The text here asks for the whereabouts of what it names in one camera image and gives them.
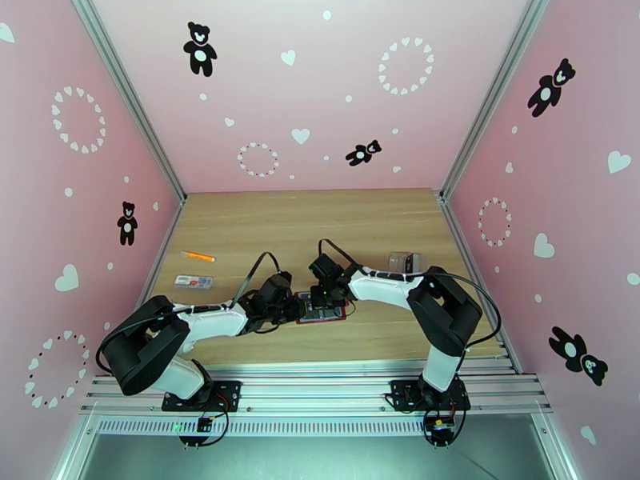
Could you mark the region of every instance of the pink wall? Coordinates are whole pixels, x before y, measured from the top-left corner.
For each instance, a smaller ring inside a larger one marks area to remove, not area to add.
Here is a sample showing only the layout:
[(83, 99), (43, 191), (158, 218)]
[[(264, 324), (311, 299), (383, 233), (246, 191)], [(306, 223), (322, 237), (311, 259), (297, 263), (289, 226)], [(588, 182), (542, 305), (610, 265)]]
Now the pink wall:
[[(202, 192), (439, 187), (527, 0), (94, 1)], [(188, 22), (210, 28), (209, 77), (191, 71)]]
[[(453, 198), (518, 357), (598, 480), (638, 477), (639, 11), (640, 0), (552, 0)], [(538, 80), (564, 58), (575, 77), (532, 117)], [(592, 357), (565, 367), (554, 326), (608, 365), (601, 386), (584, 371), (602, 366)]]
[(31, 480), (51, 476), (106, 323), (134, 308), (177, 200), (70, 0), (3, 0), (0, 60), (0, 477)]

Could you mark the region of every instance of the metal vent grille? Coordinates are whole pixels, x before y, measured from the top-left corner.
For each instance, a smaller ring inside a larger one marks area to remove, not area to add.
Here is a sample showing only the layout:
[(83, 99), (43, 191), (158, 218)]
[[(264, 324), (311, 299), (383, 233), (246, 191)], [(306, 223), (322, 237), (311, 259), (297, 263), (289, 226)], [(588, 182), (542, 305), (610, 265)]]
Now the metal vent grille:
[[(215, 436), (224, 430), (225, 419), (219, 418), (210, 433), (197, 433), (198, 418), (135, 418), (111, 416), (100, 421), (100, 434), (141, 436)], [(422, 434), (422, 423), (412, 418), (238, 418), (231, 417), (229, 436), (416, 436)]]

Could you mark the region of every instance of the orange marker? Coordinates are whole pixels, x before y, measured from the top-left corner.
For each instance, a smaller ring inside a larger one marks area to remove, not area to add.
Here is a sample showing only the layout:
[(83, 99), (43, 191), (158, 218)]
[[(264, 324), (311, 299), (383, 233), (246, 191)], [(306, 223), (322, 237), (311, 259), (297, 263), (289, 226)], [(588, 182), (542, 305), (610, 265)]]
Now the orange marker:
[(201, 261), (215, 262), (215, 257), (211, 255), (197, 254), (195, 252), (187, 252), (186, 250), (181, 250), (180, 254), (185, 257), (199, 258)]

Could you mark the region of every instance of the wooden table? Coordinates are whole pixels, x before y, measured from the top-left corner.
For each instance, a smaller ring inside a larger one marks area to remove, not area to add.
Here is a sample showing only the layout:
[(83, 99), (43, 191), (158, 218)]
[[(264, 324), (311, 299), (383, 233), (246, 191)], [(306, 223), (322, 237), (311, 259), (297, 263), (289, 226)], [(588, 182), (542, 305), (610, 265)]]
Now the wooden table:
[[(294, 291), (309, 290), (317, 284), (308, 266), (318, 256), (320, 238), (330, 238), (357, 262), (374, 269), (387, 269), (390, 252), (409, 251), (425, 254), (430, 265), (468, 277), (431, 190), (192, 194), (153, 294), (181, 304), (227, 301), (264, 250), (292, 273)], [(323, 249), (346, 266), (330, 247)], [(181, 250), (214, 255), (216, 261), (186, 258)], [(259, 288), (273, 272), (266, 258), (247, 289)], [(177, 274), (214, 276), (214, 287), (175, 288)], [(290, 323), (271, 334), (205, 340), (188, 358), (206, 365), (426, 358), (429, 343), (410, 311), (379, 302), (357, 306), (345, 321)], [(474, 338), (489, 332), (483, 317)], [(476, 346), (470, 356), (496, 354), (501, 350), (491, 340)]]

